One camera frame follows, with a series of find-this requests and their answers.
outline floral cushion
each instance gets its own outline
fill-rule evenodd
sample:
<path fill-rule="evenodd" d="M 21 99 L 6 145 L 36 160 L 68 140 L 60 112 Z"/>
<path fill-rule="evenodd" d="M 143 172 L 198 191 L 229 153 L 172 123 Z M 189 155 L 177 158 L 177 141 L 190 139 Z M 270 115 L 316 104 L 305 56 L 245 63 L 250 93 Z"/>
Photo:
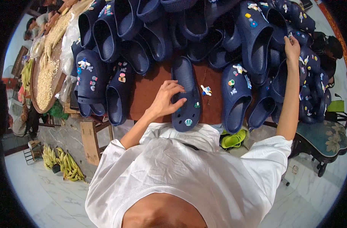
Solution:
<path fill-rule="evenodd" d="M 326 120 L 313 125 L 299 123 L 296 132 L 323 156 L 334 157 L 340 150 L 347 149 L 346 129 L 339 123 Z"/>

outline white plastic bag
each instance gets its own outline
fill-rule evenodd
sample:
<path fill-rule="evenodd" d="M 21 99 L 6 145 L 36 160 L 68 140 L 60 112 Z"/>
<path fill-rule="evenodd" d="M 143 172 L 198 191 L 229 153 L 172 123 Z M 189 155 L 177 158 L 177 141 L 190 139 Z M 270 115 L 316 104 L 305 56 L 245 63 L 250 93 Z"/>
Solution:
<path fill-rule="evenodd" d="M 66 102 L 68 96 L 71 93 L 71 86 L 75 81 L 77 81 L 76 77 L 67 75 L 63 82 L 61 91 L 57 93 L 55 97 L 59 99 L 61 102 Z"/>
<path fill-rule="evenodd" d="M 60 55 L 60 65 L 62 72 L 70 75 L 74 66 L 74 55 L 72 54 L 71 45 L 80 37 L 78 18 L 73 19 L 67 26 L 66 32 L 62 39 L 62 51 Z"/>
<path fill-rule="evenodd" d="M 32 47 L 30 48 L 30 57 L 38 58 L 43 50 L 44 50 L 44 42 L 46 36 L 39 37 L 38 39 L 34 39 L 32 43 Z"/>

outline bunch of bananas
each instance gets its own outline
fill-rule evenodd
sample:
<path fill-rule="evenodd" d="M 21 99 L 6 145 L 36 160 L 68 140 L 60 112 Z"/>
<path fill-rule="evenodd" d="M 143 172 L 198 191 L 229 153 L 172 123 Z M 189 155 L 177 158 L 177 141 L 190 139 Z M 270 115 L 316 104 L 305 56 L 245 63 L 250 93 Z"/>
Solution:
<path fill-rule="evenodd" d="M 58 147 L 58 156 L 57 163 L 61 167 L 61 172 L 63 173 L 63 180 L 85 181 L 85 176 L 80 170 L 80 167 L 76 164 L 75 160 L 71 157 L 68 152 L 63 152 L 63 150 Z"/>
<path fill-rule="evenodd" d="M 23 83 L 24 90 L 30 93 L 30 75 L 32 73 L 32 65 L 34 59 L 31 58 L 29 62 L 25 63 L 24 68 L 21 71 L 21 81 Z"/>
<path fill-rule="evenodd" d="M 44 167 L 47 169 L 52 169 L 52 166 L 58 162 L 54 150 L 52 150 L 48 144 L 44 144 L 42 158 L 44 162 Z"/>

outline wooden bench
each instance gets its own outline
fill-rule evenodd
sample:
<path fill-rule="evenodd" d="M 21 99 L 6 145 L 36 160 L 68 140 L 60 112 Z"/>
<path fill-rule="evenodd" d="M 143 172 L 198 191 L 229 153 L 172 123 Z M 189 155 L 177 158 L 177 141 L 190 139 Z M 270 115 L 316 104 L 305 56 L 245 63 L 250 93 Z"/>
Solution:
<path fill-rule="evenodd" d="M 90 164 L 93 165 L 99 165 L 100 158 L 101 158 L 101 152 L 105 150 L 106 146 L 100 147 L 98 144 L 98 138 L 96 133 L 103 130 L 104 128 L 109 128 L 109 137 L 110 140 L 113 140 L 114 137 L 114 131 L 112 129 L 112 125 L 109 121 L 101 123 L 97 122 L 80 122 L 81 127 L 81 137 L 82 137 L 82 143 L 85 150 L 86 160 Z"/>

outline shoe pile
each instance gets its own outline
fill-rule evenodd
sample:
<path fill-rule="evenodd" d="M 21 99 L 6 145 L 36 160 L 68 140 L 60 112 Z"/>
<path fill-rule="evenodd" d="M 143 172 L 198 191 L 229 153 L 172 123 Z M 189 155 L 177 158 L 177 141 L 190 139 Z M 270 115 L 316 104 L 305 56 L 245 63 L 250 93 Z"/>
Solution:
<path fill-rule="evenodd" d="M 228 133 L 241 129 L 252 92 L 249 128 L 260 127 L 270 115 L 278 122 L 287 79 L 284 36 L 301 45 L 299 118 L 321 121 L 330 103 L 327 76 L 309 48 L 315 21 L 291 1 L 96 0 L 80 15 L 79 29 L 71 75 L 78 77 L 74 92 L 85 117 L 107 112 L 113 125 L 124 123 L 134 74 L 144 76 L 154 61 L 185 50 L 171 68 L 172 79 L 187 92 L 172 99 L 187 98 L 172 114 L 176 130 L 199 122 L 200 92 L 191 64 L 203 60 L 222 71 L 222 124 Z M 211 95 L 209 87 L 202 89 Z"/>

